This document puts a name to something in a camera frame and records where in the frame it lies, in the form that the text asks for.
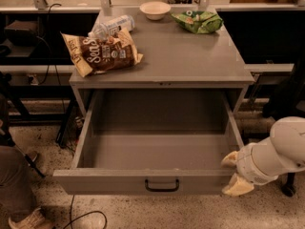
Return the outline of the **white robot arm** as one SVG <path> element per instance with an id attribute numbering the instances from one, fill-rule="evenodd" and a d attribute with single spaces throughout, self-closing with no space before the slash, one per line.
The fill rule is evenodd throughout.
<path id="1" fill-rule="evenodd" d="M 236 197 L 250 193 L 255 185 L 268 184 L 280 175 L 305 170 L 305 119 L 288 116 L 279 119 L 270 135 L 227 154 L 222 167 L 236 171 L 222 193 Z"/>

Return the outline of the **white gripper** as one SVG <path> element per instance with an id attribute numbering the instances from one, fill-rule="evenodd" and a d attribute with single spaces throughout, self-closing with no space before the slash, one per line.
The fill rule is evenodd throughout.
<path id="1" fill-rule="evenodd" d="M 221 160 L 222 167 L 236 165 L 237 170 L 222 189 L 223 194 L 231 197 L 241 196 L 250 193 L 254 185 L 262 186 L 278 179 L 278 176 L 264 174 L 254 163 L 253 152 L 256 147 L 259 147 L 258 143 L 250 143 L 239 151 L 230 152 Z"/>

